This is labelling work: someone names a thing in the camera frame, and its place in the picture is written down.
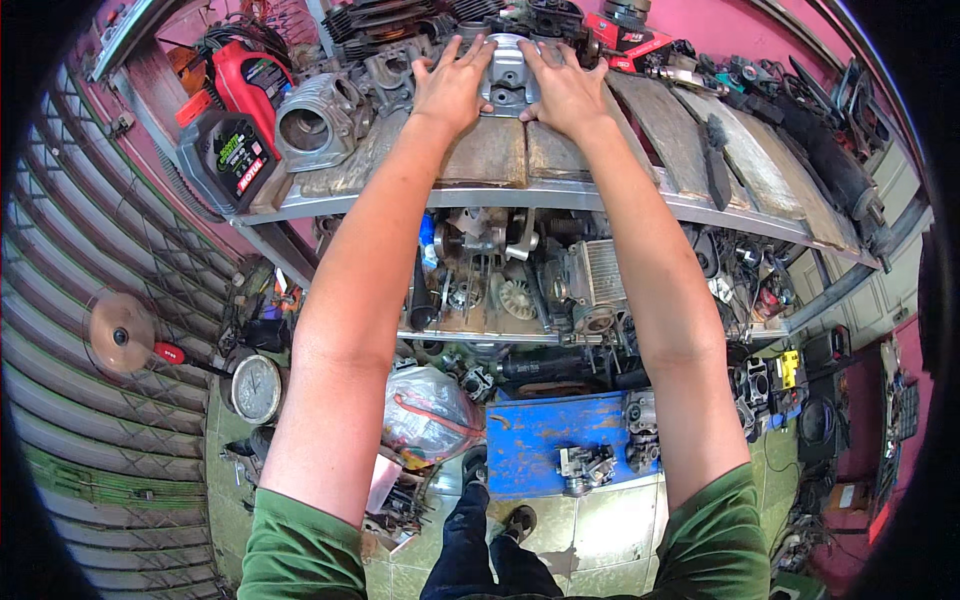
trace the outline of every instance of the green t-shirt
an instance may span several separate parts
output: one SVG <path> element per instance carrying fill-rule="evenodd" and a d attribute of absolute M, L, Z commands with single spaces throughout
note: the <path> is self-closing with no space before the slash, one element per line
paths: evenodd
<path fill-rule="evenodd" d="M 770 563 L 759 523 L 753 471 L 741 465 L 670 515 L 657 581 L 643 598 L 767 598 Z M 243 573 L 240 600 L 367 597 L 360 533 L 267 490 L 256 493 Z"/>

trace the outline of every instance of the blue table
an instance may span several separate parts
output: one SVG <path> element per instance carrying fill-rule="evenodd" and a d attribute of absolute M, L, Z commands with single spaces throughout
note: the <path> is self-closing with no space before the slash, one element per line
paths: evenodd
<path fill-rule="evenodd" d="M 557 446 L 610 444 L 616 456 L 611 484 L 660 470 L 654 461 L 646 473 L 627 467 L 627 430 L 622 418 L 626 392 L 590 396 L 510 400 L 497 391 L 487 405 L 487 465 L 491 496 L 496 499 L 561 493 Z"/>

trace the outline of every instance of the oil bottle label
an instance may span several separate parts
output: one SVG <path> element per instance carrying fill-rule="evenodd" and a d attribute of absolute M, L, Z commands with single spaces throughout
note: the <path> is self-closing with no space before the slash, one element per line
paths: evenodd
<path fill-rule="evenodd" d="M 241 66 L 243 79 L 267 94 L 270 104 L 278 108 L 290 89 L 290 82 L 280 65 L 269 59 L 246 59 Z"/>

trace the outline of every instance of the foot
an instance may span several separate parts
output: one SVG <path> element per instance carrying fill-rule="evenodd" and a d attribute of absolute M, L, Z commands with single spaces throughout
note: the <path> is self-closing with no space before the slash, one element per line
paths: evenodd
<path fill-rule="evenodd" d="M 467 450 L 463 462 L 464 486 L 461 493 L 467 490 L 467 485 L 479 482 L 487 486 L 487 447 L 476 445 Z"/>
<path fill-rule="evenodd" d="M 504 536 L 510 536 L 516 543 L 521 543 L 534 533 L 537 528 L 537 513 L 529 506 L 516 507 L 507 517 L 504 523 L 507 530 L 503 532 Z"/>

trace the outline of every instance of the motul logo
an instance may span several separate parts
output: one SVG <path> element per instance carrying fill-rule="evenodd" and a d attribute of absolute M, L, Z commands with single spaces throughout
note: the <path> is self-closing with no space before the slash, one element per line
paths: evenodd
<path fill-rule="evenodd" d="M 240 178 L 240 181 L 237 183 L 237 189 L 243 193 L 247 186 L 250 185 L 250 182 L 253 181 L 253 178 L 256 177 L 256 174 L 260 172 L 260 167 L 263 166 L 263 160 L 257 159 L 250 165 L 250 168 L 247 169 L 247 172 L 243 174 L 243 177 Z"/>

